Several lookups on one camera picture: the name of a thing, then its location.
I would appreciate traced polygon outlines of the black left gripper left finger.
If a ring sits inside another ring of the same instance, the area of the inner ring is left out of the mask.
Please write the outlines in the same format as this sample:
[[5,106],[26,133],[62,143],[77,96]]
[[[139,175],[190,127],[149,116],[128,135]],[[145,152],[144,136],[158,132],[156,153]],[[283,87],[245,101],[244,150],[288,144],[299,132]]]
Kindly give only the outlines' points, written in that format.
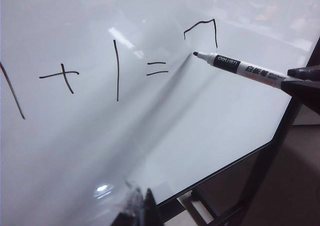
[[139,187],[131,188],[111,226],[143,226],[144,198]]

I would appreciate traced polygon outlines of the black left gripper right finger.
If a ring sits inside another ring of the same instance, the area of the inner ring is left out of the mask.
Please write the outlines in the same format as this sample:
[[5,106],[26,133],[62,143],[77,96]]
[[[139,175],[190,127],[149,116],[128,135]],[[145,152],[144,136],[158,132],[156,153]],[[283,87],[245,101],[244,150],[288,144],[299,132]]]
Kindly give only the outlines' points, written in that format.
[[158,209],[154,195],[150,188],[147,189],[144,198],[144,225],[164,226],[161,212]]

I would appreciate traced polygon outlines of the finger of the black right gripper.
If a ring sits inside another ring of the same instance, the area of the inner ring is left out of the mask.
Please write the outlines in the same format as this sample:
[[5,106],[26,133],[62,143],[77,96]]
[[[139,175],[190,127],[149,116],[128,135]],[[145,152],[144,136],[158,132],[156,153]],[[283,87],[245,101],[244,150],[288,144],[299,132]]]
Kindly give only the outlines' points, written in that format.
[[287,75],[290,77],[287,82],[297,81],[310,81],[320,82],[320,66],[314,65],[309,67],[293,68],[287,71]]
[[284,80],[280,88],[309,109],[320,114],[320,82],[309,80]]

